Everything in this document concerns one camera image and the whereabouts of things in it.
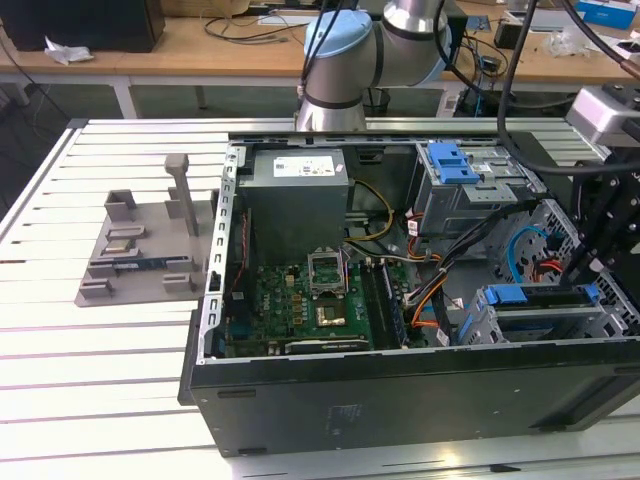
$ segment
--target open computer tower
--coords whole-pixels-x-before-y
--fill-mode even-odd
[[[495,135],[237,133],[223,168],[181,392],[222,455],[582,430],[640,392],[634,300],[559,285],[576,229]]]

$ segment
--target cardboard box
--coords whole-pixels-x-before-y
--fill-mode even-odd
[[[631,26],[636,14],[636,6],[625,2],[598,2],[580,0],[575,5],[576,11],[584,12],[584,20],[588,23],[605,27],[626,30]]]

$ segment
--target blue cable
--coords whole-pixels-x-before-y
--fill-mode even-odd
[[[478,88],[482,86],[482,80],[484,80],[484,62],[482,61],[482,57],[478,54],[478,51],[475,50],[476,55],[478,56],[478,63],[480,64],[480,78],[478,79]],[[473,118],[477,118],[480,113],[480,105],[482,103],[482,95],[476,95],[478,100],[476,101],[476,113],[473,114]]]
[[[516,259],[515,259],[516,242],[526,232],[535,232],[541,235],[542,238],[549,237],[549,235],[546,232],[540,230],[538,227],[532,227],[532,226],[524,227],[522,230],[519,230],[518,232],[516,232],[513,235],[513,237],[511,237],[511,240],[509,240],[509,245],[507,246],[507,265],[509,266],[509,270],[511,271],[511,275],[513,276],[513,281],[516,283],[522,283],[522,276],[520,275],[520,272],[518,272],[518,268],[516,266]]]

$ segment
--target expansion slot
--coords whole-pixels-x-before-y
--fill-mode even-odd
[[[407,337],[387,266],[361,263],[360,277],[375,348],[399,348]]]

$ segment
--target white tissue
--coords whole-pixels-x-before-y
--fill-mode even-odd
[[[65,47],[64,45],[53,43],[47,37],[44,37],[44,39],[47,42],[47,48],[44,49],[44,53],[58,63],[69,65],[69,62],[86,62],[93,59],[87,47]]]

